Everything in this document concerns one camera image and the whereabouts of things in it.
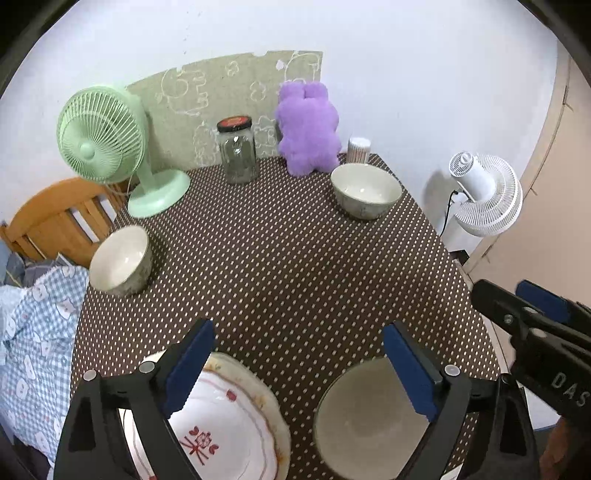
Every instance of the white lettering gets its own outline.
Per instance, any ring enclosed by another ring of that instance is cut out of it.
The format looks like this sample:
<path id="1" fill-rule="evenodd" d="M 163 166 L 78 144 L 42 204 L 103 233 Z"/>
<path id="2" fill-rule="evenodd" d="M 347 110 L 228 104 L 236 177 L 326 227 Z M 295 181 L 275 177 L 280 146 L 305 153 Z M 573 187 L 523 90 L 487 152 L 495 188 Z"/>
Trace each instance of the white lettering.
<path id="1" fill-rule="evenodd" d="M 563 395 L 568 395 L 569 398 L 572 400 L 575 393 L 577 393 L 577 384 L 576 383 L 573 383 L 569 387 L 569 389 L 566 392 L 563 393 Z"/>
<path id="2" fill-rule="evenodd" d="M 554 377 L 554 380 L 552 380 L 552 386 L 554 388 L 560 388 L 564 385 L 564 382 L 566 382 L 566 375 L 562 372 L 558 372 Z"/>
<path id="3" fill-rule="evenodd" d="M 587 400 L 588 398 L 589 398 L 589 392 L 581 393 L 581 396 L 579 397 L 579 400 L 577 402 L 577 406 L 582 407 L 583 405 L 585 405 L 585 400 Z"/>

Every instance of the blue gripper pad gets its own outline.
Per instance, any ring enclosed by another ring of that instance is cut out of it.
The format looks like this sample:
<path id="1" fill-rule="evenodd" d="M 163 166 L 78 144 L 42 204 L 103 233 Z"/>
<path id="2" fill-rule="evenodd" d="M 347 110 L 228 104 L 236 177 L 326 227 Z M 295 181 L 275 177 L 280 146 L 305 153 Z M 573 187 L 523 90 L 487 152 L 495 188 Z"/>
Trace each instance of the blue gripper pad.
<path id="1" fill-rule="evenodd" d="M 386 356 L 396 370 L 414 411 L 425 415 L 429 421 L 435 420 L 439 411 L 433 401 L 434 385 L 428 373 L 394 325 L 384 327 L 382 334 Z"/>
<path id="2" fill-rule="evenodd" d="M 184 407 L 207 357 L 213 350 L 215 337 L 213 322 L 205 320 L 189 347 L 169 373 L 166 379 L 166 401 L 162 405 L 162 414 L 165 418 L 169 419 L 174 412 Z"/>
<path id="3" fill-rule="evenodd" d="M 566 300 L 529 280 L 517 284 L 515 295 L 540 309 L 546 317 L 558 323 L 568 323 L 570 312 Z"/>

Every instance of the plate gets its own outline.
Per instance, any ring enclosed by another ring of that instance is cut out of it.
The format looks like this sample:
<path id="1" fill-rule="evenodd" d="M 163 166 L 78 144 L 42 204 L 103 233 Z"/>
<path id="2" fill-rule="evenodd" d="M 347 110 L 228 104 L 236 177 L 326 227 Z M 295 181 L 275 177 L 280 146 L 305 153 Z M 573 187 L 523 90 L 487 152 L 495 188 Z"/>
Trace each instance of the plate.
<path id="1" fill-rule="evenodd" d="M 162 352 L 146 360 L 157 361 Z M 142 480 L 155 480 L 133 423 L 125 436 Z M 204 480 L 285 480 L 290 435 L 271 391 L 239 362 L 213 353 L 170 426 Z"/>
<path id="2" fill-rule="evenodd" d="M 356 365 L 320 400 L 314 442 L 328 467 L 349 480 L 396 478 L 427 429 L 387 358 Z"/>

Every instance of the glass jar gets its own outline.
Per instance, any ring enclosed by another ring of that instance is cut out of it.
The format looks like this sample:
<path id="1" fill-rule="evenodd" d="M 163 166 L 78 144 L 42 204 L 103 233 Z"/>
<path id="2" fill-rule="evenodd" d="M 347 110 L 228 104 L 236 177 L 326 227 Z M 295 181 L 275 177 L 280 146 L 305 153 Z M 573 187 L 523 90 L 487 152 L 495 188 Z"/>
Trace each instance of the glass jar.
<path id="1" fill-rule="evenodd" d="M 217 124 L 217 143 L 228 183 L 248 183 L 258 177 L 252 119 L 230 116 Z"/>

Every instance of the black cable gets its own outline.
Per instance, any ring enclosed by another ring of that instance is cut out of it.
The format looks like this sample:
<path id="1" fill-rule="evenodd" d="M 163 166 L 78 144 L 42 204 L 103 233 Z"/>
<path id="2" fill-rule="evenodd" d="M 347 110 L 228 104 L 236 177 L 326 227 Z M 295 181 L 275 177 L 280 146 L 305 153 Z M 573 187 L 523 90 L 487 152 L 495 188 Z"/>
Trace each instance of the black cable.
<path id="1" fill-rule="evenodd" d="M 441 233 L 439 234 L 439 236 L 443 235 L 443 232 L 445 231 L 445 227 L 447 226 L 447 218 L 449 217 L 449 209 L 452 206 L 452 197 L 454 195 L 457 195 L 458 193 L 460 193 L 460 192 L 458 192 L 457 190 L 454 190 L 453 192 L 451 192 L 449 194 L 449 200 L 447 201 L 447 212 L 445 212 L 445 221 L 443 222 L 443 229 L 441 230 Z"/>

